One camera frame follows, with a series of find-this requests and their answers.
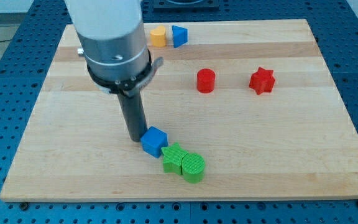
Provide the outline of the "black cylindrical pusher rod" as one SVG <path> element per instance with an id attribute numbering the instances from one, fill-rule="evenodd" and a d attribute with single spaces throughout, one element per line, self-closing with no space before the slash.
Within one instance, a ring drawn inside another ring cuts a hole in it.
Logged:
<path id="1" fill-rule="evenodd" d="M 148 130 L 140 93 L 131 97 L 118 94 L 118 99 L 130 139 L 140 142 L 141 137 Z"/>

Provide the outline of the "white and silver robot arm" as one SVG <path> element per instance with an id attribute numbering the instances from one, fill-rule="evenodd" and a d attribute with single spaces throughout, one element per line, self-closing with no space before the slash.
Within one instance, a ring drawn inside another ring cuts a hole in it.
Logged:
<path id="1" fill-rule="evenodd" d="M 117 95 L 130 138 L 147 131 L 141 90 L 163 65 L 147 46 L 140 0 L 65 0 L 91 79 Z"/>

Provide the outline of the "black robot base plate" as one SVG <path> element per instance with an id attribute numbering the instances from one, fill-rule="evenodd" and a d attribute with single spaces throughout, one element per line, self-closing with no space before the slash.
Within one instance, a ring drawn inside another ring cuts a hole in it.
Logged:
<path id="1" fill-rule="evenodd" d="M 219 0 L 153 0 L 154 9 L 217 9 Z"/>

